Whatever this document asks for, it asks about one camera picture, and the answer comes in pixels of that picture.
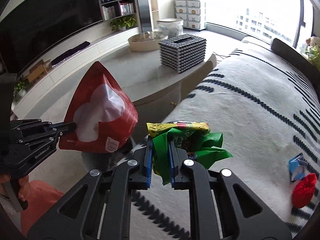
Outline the left hand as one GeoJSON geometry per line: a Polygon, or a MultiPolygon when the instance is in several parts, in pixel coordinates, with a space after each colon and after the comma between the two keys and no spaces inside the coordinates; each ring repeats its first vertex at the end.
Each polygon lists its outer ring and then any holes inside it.
{"type": "Polygon", "coordinates": [[[1,195],[8,197],[8,192],[5,189],[5,184],[12,186],[14,193],[22,202],[27,200],[28,194],[30,193],[30,183],[29,176],[26,175],[20,179],[12,179],[11,175],[8,173],[1,173],[1,195]]]}

